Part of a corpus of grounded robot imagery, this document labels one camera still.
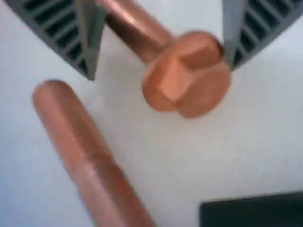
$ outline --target copper rod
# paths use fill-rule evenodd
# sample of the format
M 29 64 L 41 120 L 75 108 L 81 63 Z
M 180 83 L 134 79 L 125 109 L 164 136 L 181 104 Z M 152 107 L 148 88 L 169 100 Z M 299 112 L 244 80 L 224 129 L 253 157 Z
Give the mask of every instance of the copper rod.
M 95 224 L 155 226 L 72 89 L 45 82 L 36 88 L 33 103 Z
M 132 0 L 97 0 L 107 11 L 107 24 L 137 54 L 150 63 L 173 40 L 155 18 Z

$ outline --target white surface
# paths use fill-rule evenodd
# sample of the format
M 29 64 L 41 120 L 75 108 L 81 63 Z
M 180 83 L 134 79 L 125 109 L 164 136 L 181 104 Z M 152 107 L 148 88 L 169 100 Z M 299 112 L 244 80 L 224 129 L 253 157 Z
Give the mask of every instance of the white surface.
M 141 3 L 176 34 L 222 37 L 220 0 Z M 94 83 L 2 2 L 0 30 L 1 227 L 91 226 L 31 105 L 49 78 L 75 89 L 160 227 L 197 226 L 201 201 L 303 188 L 303 19 L 235 72 L 222 104 L 196 120 L 144 102 L 143 66 L 108 29 Z

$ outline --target hex bolt head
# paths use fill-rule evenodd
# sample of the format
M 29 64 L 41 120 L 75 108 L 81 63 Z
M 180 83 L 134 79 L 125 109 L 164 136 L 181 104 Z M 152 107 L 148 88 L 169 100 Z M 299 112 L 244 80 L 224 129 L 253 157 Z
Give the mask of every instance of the hex bolt head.
M 143 95 L 158 111 L 192 118 L 212 110 L 231 84 L 222 48 L 207 32 L 190 32 L 171 43 L 147 69 Z

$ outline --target gray plastic jaw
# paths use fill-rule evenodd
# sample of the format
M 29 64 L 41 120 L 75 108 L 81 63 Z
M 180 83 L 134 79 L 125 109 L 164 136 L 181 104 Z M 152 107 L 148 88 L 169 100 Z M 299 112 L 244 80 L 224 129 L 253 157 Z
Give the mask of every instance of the gray plastic jaw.
M 303 0 L 222 0 L 225 61 L 235 69 L 303 13 Z
M 92 0 L 5 0 L 53 51 L 94 80 L 106 13 Z

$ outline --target copper bolt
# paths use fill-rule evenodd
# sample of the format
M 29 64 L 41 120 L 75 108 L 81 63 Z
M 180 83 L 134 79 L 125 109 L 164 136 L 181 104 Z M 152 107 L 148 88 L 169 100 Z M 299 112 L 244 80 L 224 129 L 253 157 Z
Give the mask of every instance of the copper bolt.
M 231 83 L 223 50 L 207 32 L 173 37 L 132 0 L 97 0 L 107 23 L 146 64 L 143 95 L 158 111 L 197 117 L 212 110 Z
M 33 103 L 95 224 L 154 227 L 72 89 L 47 81 L 35 89 Z

